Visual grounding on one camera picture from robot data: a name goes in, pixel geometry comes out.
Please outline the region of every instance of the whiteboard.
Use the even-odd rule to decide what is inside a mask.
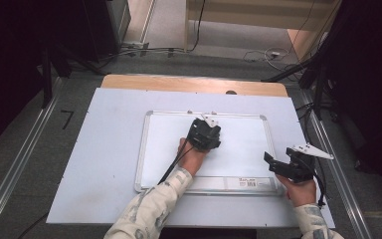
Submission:
[[[264,161],[275,154],[269,125],[262,115],[207,115],[221,127],[218,148],[210,151],[186,193],[277,195],[275,174]],[[186,137],[201,113],[148,112],[145,116],[134,188],[158,183],[172,163],[179,138]]]

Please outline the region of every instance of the person's left hand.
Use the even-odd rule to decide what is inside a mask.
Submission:
[[[182,137],[179,141],[178,151],[180,150],[184,142],[185,138]],[[192,147],[192,144],[190,142],[187,142],[182,151],[182,154],[188,150],[189,151],[179,161],[179,166],[186,169],[192,176],[194,176],[203,164],[204,158],[206,157],[209,150],[199,151],[196,148]]]

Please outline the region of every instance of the barcode sticker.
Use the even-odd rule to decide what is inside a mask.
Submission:
[[[255,178],[240,177],[239,180],[242,187],[257,187],[257,180]]]

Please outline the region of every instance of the forearm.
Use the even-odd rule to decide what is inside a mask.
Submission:
[[[167,216],[191,183],[187,170],[175,170],[165,182],[135,196],[104,239],[158,238]]]
[[[340,239],[343,238],[339,233],[328,229],[321,211],[315,204],[307,204],[294,209],[302,233],[302,239],[324,238]]]

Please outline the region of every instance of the gray carpet floor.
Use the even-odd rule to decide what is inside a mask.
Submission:
[[[274,76],[279,71],[265,62],[248,63],[239,59],[224,59],[191,55],[148,53],[144,57],[120,56],[103,68],[113,74],[150,74],[193,76],[258,81]],[[58,184],[75,145],[90,101],[102,77],[77,69],[69,79],[63,79],[61,96],[40,136],[16,187],[0,215],[0,238],[17,238],[26,228],[49,211]],[[300,89],[288,79],[283,81],[296,107],[302,106]],[[23,109],[0,137],[0,183],[12,160],[34,123],[41,105],[38,94]],[[69,115],[74,112],[67,127]],[[341,126],[323,112],[324,123],[343,170],[357,197],[365,220],[374,238],[382,238],[382,177],[354,170],[356,157]],[[316,144],[311,126],[308,132]],[[356,238],[348,214],[336,189],[330,169],[323,163],[327,178],[328,204],[336,230],[345,238]],[[24,238],[102,238],[109,225],[49,225],[41,221]],[[258,238],[296,238],[298,229],[259,229]]]

